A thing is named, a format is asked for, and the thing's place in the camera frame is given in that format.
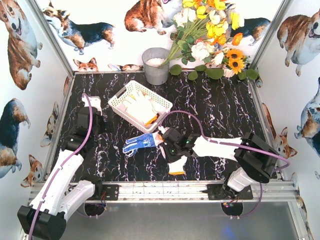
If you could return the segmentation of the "white glove orange cuff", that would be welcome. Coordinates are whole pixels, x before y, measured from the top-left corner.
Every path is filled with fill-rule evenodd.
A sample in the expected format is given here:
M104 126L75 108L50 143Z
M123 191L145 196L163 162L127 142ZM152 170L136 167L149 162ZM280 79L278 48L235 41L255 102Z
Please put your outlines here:
M174 146L169 146L168 144L161 143L160 150L162 156L165 159L169 167L170 175L183 175L185 174L184 165L187 162L187 157L179 153L177 148Z

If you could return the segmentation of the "blue dotted white glove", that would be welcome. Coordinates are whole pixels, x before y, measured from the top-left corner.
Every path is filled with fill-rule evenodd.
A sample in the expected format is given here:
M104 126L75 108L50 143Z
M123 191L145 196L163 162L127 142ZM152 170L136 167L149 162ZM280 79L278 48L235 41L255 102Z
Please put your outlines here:
M136 154L139 149L153 148L164 142L162 136L158 132L144 133L137 137L127 139L122 148L122 152L128 157Z

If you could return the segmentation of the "yellow dotted white glove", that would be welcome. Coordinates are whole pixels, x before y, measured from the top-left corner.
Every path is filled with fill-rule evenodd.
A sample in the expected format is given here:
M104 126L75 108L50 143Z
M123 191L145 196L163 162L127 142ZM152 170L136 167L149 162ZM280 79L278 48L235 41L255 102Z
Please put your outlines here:
M126 96L122 103L128 115L142 122L144 126L148 126L159 117L150 99L149 95L144 95L142 91L138 91Z

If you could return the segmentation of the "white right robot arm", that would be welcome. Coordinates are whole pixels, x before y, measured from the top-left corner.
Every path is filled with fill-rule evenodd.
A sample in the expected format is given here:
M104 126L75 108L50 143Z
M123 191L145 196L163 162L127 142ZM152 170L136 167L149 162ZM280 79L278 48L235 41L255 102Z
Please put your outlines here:
M252 183L267 184L277 161L276 152L258 136L247 133L236 138L207 138L181 134L171 127L158 127L161 151L170 175L181 175L189 157L215 157L237 162L240 168L227 178L226 185L240 192Z

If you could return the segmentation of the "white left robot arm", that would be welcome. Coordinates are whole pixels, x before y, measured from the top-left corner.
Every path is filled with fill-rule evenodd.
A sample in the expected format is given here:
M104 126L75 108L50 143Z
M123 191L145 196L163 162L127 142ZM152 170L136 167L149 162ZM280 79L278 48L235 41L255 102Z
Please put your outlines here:
M104 121L100 97L84 93L81 100L84 106L77 112L76 124L64 140L52 172L29 206L22 205L17 212L30 240L59 240L73 213L87 199L103 194L102 180L89 175L68 190L77 169L95 156L98 136L113 130L113 123Z

